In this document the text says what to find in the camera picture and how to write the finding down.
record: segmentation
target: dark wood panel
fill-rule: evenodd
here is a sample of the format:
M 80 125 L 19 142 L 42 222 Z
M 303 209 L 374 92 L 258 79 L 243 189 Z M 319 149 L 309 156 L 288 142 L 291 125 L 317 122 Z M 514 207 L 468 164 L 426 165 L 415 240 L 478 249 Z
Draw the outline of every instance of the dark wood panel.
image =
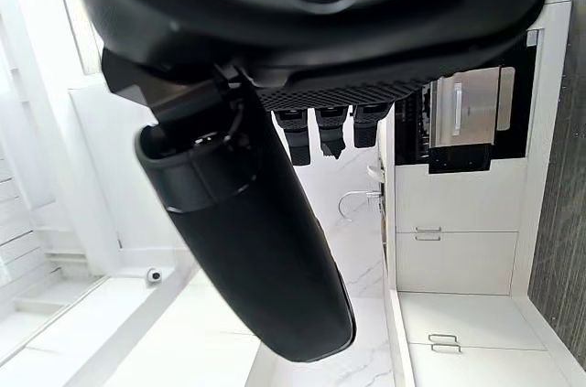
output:
M 573 0 L 529 296 L 586 368 L 586 0 Z

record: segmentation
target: security camera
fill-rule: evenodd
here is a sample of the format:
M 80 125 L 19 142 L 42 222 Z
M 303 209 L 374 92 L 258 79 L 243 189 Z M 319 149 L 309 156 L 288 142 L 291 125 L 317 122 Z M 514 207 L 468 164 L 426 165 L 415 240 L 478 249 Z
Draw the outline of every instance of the security camera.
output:
M 163 280 L 163 274 L 157 268 L 149 268 L 146 272 L 146 283 L 156 285 Z

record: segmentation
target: black handle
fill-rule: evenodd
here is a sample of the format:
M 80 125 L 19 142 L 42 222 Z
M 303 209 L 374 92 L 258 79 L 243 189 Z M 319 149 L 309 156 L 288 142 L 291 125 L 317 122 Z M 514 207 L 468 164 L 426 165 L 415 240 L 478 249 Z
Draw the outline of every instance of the black handle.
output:
M 156 128 L 145 128 L 138 158 L 240 319 L 284 358 L 319 360 L 352 344 L 352 307 L 267 114 L 255 96 L 243 106 L 228 141 L 208 134 L 188 151 L 162 156 Z

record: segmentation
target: white kitchen cabinet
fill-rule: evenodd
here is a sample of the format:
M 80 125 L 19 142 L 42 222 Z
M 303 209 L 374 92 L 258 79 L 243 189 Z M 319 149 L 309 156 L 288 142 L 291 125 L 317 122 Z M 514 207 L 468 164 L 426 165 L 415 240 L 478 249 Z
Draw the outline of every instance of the white kitchen cabinet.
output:
M 508 296 L 399 293 L 407 341 L 544 350 Z
M 12 178 L 12 174 L 8 163 L 6 163 L 6 160 L 0 160 L 0 181 L 6 181 L 10 178 Z
M 411 344 L 417 387 L 567 387 L 549 354 L 540 350 L 431 349 Z
M 26 212 L 27 208 L 21 198 L 0 201 L 0 224 Z
M 0 202 L 16 198 L 18 190 L 13 180 L 9 179 L 0 183 Z
M 399 291 L 508 295 L 516 233 L 398 233 Z
M 396 232 L 518 231 L 526 160 L 493 160 L 485 172 L 430 175 L 395 168 Z

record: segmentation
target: white marble surface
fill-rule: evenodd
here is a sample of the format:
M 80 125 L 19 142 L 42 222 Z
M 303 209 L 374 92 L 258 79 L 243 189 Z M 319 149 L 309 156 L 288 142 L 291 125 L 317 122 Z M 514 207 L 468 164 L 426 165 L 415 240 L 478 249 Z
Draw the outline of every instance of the white marble surface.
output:
M 244 387 L 258 346 L 199 272 L 104 387 Z
M 281 129 L 278 126 L 276 129 L 284 141 Z M 369 165 L 378 166 L 377 149 L 354 147 L 353 120 L 348 117 L 344 123 L 346 149 L 340 159 L 324 156 L 313 111 L 309 111 L 309 140 L 311 164 L 296 167 L 295 170 L 326 233 L 348 294 L 350 297 L 382 298 L 382 238 L 378 200 L 368 202 L 363 196 L 347 198 L 342 207 L 352 222 L 345 220 L 338 212 L 338 201 L 344 193 L 379 189 L 366 173 Z
M 348 350 L 312 363 L 279 358 L 270 387 L 392 387 L 383 301 L 355 298 L 353 306 L 357 336 Z

